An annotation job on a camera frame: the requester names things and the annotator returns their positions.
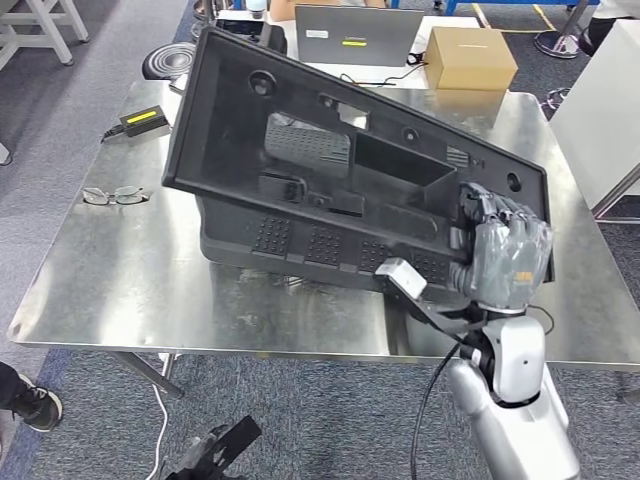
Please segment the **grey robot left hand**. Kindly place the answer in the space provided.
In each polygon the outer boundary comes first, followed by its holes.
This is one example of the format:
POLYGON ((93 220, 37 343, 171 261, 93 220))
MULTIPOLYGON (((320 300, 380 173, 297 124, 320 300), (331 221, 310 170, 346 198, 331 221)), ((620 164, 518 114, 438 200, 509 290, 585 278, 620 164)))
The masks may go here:
POLYGON ((232 427, 214 427, 205 437, 196 439, 167 479, 232 479, 226 471, 261 435, 261 428, 251 415, 232 427))

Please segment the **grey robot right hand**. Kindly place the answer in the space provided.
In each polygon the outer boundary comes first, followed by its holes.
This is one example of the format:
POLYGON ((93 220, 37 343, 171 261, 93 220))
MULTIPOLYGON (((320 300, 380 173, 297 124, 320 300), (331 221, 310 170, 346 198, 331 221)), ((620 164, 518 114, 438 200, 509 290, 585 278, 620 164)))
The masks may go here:
POLYGON ((471 257, 451 265, 451 286, 485 308, 527 308, 546 274, 552 228, 526 205, 478 183, 461 183, 459 199, 471 257))

